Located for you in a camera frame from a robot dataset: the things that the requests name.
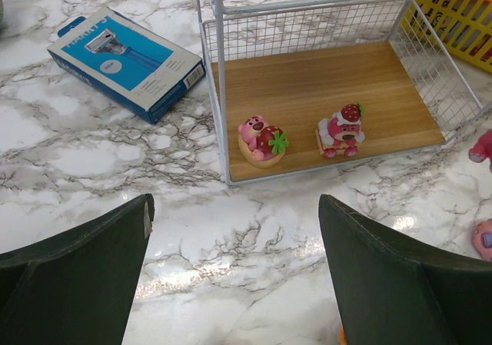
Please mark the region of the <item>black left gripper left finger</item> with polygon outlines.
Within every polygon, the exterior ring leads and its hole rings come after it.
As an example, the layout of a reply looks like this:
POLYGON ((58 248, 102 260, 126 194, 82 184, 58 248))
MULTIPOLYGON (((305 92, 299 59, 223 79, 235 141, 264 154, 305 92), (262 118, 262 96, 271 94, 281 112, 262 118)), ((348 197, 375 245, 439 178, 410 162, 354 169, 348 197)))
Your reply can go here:
POLYGON ((142 194, 1 255, 3 344, 120 344, 154 220, 142 194))

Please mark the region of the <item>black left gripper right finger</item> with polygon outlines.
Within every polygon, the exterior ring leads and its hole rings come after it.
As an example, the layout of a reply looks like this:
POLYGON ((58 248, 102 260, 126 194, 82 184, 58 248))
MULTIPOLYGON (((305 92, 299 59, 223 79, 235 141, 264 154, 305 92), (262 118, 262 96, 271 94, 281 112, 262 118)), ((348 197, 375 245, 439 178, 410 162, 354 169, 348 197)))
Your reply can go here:
POLYGON ((489 344, 491 265, 323 194, 318 216, 348 344, 489 344))

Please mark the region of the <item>pink bear cake car toy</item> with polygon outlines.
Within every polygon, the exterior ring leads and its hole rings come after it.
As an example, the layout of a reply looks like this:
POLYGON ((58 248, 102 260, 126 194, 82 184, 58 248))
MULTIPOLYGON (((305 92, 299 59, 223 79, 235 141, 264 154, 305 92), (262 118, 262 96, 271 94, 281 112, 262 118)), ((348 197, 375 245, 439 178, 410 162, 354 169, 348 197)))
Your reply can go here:
POLYGON ((321 156, 334 158, 338 155, 355 156, 358 145, 365 140, 361 119, 364 108, 361 104, 346 104, 330 118, 323 118, 315 131, 321 156))

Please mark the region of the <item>pink bear strawberry tart toy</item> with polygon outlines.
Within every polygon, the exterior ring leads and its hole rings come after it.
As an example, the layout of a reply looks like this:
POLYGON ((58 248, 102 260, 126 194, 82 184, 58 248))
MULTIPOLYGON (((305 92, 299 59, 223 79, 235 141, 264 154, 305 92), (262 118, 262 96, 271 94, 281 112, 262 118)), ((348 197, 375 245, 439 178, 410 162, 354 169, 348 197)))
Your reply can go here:
POLYGON ((255 115, 238 125, 238 145, 250 164, 256 168, 269 168, 284 157, 290 141, 288 134, 278 126, 255 115))

